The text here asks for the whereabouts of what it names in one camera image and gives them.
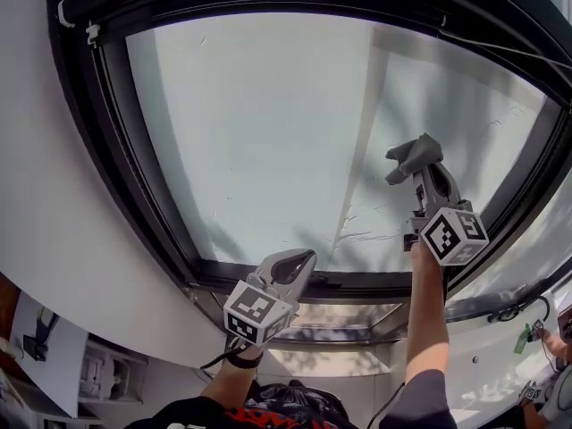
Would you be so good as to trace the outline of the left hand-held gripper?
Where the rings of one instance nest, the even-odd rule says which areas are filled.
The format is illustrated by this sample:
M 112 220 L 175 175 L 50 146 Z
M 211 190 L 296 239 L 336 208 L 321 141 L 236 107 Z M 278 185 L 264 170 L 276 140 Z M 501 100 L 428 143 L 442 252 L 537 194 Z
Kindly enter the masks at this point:
M 226 330 L 250 344 L 266 344 L 288 328 L 297 317 L 299 297 L 315 264 L 311 248 L 292 248 L 265 258 L 258 274 L 239 280 L 225 302 Z

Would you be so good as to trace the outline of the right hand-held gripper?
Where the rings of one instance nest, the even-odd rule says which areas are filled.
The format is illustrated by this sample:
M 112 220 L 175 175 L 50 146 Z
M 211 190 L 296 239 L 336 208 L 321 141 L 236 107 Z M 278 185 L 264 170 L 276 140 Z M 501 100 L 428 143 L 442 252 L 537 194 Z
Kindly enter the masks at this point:
M 402 227 L 402 249 L 423 240 L 440 266 L 464 266 L 489 244 L 483 222 L 468 201 L 459 205 L 457 183 L 442 163 L 413 174 L 418 208 Z M 427 204 L 440 206 L 427 215 Z

